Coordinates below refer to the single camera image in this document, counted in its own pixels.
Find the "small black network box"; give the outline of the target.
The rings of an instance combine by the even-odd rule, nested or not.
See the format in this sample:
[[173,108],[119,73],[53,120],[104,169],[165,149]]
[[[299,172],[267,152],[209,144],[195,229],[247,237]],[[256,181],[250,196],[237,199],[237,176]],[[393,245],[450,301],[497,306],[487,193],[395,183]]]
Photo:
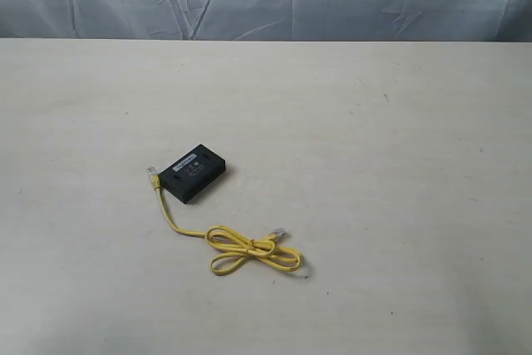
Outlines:
[[225,160],[199,144],[159,173],[160,185],[187,204],[225,171]]

